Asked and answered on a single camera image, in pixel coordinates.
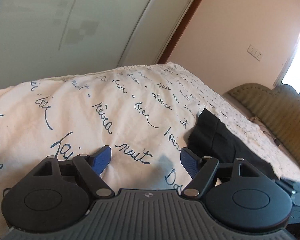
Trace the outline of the frosted glass wardrobe door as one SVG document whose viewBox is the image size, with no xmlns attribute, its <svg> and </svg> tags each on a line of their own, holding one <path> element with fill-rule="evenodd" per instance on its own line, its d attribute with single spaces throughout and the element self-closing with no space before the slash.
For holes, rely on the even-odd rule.
<svg viewBox="0 0 300 240">
<path fill-rule="evenodd" d="M 155 64 L 193 0 L 0 0 L 0 89 Z"/>
</svg>

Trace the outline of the white wall socket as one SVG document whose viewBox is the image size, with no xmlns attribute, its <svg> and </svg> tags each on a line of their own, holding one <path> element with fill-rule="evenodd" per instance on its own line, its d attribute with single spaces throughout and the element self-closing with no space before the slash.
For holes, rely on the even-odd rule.
<svg viewBox="0 0 300 240">
<path fill-rule="evenodd" d="M 258 49 L 256 49 L 253 45 L 250 45 L 248 47 L 247 52 L 258 61 L 261 61 L 263 57 L 263 54 Z"/>
</svg>

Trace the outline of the black pants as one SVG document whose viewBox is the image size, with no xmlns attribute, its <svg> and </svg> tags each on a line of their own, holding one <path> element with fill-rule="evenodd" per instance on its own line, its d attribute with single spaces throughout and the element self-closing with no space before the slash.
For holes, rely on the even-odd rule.
<svg viewBox="0 0 300 240">
<path fill-rule="evenodd" d="M 202 111 L 192 129 L 187 140 L 187 148 L 200 158 L 211 156 L 221 163 L 233 163 L 236 158 L 243 158 L 268 178 L 278 178 L 270 163 L 250 150 L 207 109 Z"/>
</svg>

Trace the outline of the white script-print bedspread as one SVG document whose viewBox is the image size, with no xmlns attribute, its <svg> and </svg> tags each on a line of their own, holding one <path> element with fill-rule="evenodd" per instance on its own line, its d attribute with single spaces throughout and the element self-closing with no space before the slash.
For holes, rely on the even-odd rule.
<svg viewBox="0 0 300 240">
<path fill-rule="evenodd" d="M 70 160 L 111 147 L 102 173 L 120 188 L 181 190 L 180 163 L 191 129 L 207 109 L 278 177 L 300 181 L 300 167 L 257 124 L 183 67 L 168 63 L 51 77 L 0 89 L 0 237 L 8 227 L 2 193 L 48 155 Z"/>
</svg>

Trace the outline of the brown wooden door frame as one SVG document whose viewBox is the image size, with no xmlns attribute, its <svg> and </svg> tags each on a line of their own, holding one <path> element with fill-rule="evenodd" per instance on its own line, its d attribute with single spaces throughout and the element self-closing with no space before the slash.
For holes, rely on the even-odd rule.
<svg viewBox="0 0 300 240">
<path fill-rule="evenodd" d="M 165 49 L 161 53 L 159 59 L 157 60 L 156 64 L 166 64 L 171 53 L 175 49 L 178 41 L 180 40 L 181 36 L 183 35 L 186 27 L 188 26 L 190 20 L 193 18 L 194 13 L 198 9 L 202 0 L 191 0 L 188 8 L 186 9 L 184 15 L 182 16 L 181 20 L 177 24 L 175 31 L 173 32 L 172 36 L 170 37 Z"/>
</svg>

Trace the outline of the green striped headboard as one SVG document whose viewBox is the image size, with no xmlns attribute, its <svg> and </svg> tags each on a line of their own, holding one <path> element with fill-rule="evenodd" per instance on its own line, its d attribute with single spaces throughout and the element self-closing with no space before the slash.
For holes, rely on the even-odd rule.
<svg viewBox="0 0 300 240">
<path fill-rule="evenodd" d="M 246 83 L 228 94 L 257 116 L 300 163 L 300 92 L 290 85 L 269 89 Z"/>
</svg>

